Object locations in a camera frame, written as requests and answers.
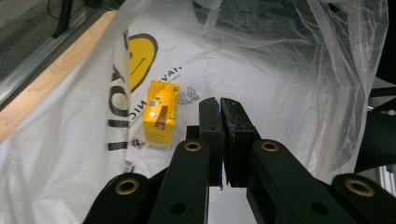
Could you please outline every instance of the yellow box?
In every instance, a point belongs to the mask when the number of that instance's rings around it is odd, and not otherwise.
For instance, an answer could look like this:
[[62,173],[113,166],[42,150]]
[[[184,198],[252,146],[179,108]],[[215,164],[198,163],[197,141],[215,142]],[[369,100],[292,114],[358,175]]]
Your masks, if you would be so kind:
[[179,89],[180,87],[176,84],[151,81],[143,117],[146,142],[150,147],[172,146]]

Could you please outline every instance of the wooden strip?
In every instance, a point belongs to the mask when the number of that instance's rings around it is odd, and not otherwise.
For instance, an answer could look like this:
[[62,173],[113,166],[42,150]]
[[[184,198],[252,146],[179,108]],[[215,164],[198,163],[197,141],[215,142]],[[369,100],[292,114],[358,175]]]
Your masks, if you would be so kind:
[[105,13],[0,112],[0,144],[91,54],[115,15],[116,11]]

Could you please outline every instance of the yellow logo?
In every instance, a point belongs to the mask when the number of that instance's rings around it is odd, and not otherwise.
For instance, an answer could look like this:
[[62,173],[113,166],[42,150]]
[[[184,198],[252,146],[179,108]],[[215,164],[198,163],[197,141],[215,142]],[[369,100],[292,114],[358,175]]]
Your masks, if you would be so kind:
[[131,93],[145,80],[157,56],[158,45],[153,36],[147,34],[129,37],[131,54]]

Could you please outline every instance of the wooden board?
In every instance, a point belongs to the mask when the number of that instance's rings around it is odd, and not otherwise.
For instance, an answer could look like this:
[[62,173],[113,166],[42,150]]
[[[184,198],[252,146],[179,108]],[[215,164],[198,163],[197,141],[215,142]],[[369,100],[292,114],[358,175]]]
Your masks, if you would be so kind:
[[90,55],[115,15],[116,11],[105,13],[0,112],[0,144]]

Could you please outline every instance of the white plastic bag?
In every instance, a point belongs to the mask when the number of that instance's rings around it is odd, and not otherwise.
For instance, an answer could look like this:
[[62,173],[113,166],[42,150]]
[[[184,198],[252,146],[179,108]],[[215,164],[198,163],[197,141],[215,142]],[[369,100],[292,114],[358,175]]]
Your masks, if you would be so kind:
[[[315,177],[353,171],[387,2],[196,2],[124,3],[92,56],[0,146],[1,221],[80,223],[122,169],[150,177],[165,168],[211,96],[239,101],[261,137]],[[171,150],[144,145],[152,79],[181,86]],[[211,188],[208,222],[254,223],[245,192]]]

